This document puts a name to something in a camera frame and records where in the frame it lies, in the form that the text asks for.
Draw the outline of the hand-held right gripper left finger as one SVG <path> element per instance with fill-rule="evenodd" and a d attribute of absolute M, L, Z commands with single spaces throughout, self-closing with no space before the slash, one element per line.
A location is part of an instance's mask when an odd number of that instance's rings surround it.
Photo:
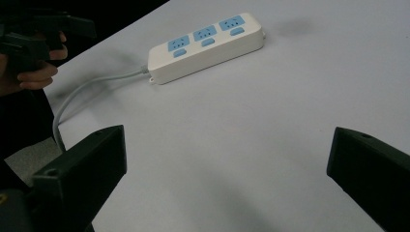
<path fill-rule="evenodd" d="M 126 173 L 124 127 L 91 133 L 33 175 L 36 232 L 85 232 Z"/>

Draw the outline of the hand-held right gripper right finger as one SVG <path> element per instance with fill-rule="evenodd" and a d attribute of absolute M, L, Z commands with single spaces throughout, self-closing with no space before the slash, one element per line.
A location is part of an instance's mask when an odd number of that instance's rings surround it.
<path fill-rule="evenodd" d="M 410 156 L 362 132 L 335 129 L 332 178 L 385 232 L 410 232 Z"/>

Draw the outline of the white power strip blue sockets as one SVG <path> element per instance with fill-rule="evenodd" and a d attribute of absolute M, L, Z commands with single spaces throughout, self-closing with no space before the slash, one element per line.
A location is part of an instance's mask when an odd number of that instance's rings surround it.
<path fill-rule="evenodd" d="M 249 13 L 207 25 L 150 49 L 150 81 L 165 84 L 186 75 L 254 52 L 264 45 L 265 33 Z"/>

